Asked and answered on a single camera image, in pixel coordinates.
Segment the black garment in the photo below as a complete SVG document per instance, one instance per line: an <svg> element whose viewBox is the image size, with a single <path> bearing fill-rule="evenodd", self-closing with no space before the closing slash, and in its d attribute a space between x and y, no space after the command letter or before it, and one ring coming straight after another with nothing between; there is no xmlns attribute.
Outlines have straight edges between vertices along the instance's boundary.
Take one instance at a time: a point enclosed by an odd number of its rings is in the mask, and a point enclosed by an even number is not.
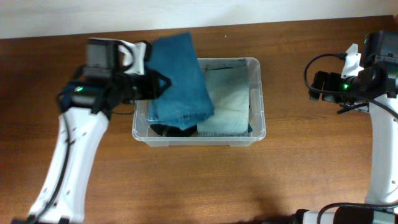
<svg viewBox="0 0 398 224"><path fill-rule="evenodd" d="M178 127L152 124L150 128L159 136L163 137L190 137L197 131L197 126L192 126L188 129L181 130Z"/></svg>

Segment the dark blue jeans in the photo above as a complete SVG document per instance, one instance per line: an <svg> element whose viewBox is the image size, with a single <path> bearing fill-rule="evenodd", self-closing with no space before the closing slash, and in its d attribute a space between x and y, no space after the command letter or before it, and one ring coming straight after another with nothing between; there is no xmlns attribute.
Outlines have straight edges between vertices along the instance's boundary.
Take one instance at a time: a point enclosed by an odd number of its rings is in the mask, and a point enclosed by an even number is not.
<svg viewBox="0 0 398 224"><path fill-rule="evenodd" d="M189 32L161 37L152 43L147 68L171 80L171 86L147 112L147 122L191 128L214 115L214 106Z"/></svg>

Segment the blue garment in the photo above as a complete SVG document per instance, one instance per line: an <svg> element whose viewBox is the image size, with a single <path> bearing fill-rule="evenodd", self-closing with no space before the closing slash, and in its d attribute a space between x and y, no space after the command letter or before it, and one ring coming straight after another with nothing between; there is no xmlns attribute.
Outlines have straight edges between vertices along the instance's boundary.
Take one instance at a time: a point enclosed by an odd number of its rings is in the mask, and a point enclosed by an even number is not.
<svg viewBox="0 0 398 224"><path fill-rule="evenodd" d="M252 127L251 127L251 125L250 124L248 124L248 133L251 133L253 130L252 130Z"/></svg>

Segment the light grey jeans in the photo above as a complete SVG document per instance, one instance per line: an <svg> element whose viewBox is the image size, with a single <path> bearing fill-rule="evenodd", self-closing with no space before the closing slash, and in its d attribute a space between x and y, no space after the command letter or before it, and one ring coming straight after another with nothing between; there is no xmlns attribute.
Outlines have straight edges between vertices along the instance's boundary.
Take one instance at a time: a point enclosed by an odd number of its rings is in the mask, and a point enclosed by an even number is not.
<svg viewBox="0 0 398 224"><path fill-rule="evenodd" d="M214 115L197 124L199 136L235 137L249 132L249 77L245 59L215 60L205 66Z"/></svg>

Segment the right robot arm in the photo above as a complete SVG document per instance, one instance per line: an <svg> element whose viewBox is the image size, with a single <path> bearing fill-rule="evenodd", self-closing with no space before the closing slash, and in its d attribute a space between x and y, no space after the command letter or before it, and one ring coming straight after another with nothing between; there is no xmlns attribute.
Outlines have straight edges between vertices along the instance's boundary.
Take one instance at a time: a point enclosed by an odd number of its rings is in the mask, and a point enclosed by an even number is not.
<svg viewBox="0 0 398 224"><path fill-rule="evenodd" d="M339 113L369 113L373 129L371 180L363 203L337 202L318 212L297 210L291 223L397 224L397 33L380 30L334 55L341 73L319 71L305 81L311 100L341 106Z"/></svg>

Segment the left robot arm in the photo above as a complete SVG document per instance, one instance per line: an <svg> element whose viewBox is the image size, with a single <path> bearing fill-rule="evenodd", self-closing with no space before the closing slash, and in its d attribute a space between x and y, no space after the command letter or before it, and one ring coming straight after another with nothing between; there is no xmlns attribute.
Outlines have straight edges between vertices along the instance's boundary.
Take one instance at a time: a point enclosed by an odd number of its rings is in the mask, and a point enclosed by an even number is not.
<svg viewBox="0 0 398 224"><path fill-rule="evenodd" d="M145 67L151 53L146 40L88 39L85 64L56 97L58 138L43 187L27 218L13 223L83 223L95 154L115 107L157 99L172 84Z"/></svg>

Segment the clear plastic storage bin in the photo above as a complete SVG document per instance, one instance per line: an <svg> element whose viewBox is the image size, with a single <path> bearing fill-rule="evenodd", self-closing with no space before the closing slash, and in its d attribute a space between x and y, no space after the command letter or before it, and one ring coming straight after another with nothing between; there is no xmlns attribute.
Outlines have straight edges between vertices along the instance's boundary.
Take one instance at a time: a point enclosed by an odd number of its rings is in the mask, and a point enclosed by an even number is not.
<svg viewBox="0 0 398 224"><path fill-rule="evenodd" d="M147 122L147 111L150 101L137 101L134 109L131 134L137 141L141 141L150 147L168 146L231 146L248 147L266 136L266 118L264 114L264 101L262 94L261 64L254 57L245 58L199 58L198 62L202 70L210 67L232 67L233 62L246 62L249 79L249 124L252 131L242 137L198 137L193 134L190 137L164 137L159 136L150 128Z"/></svg>

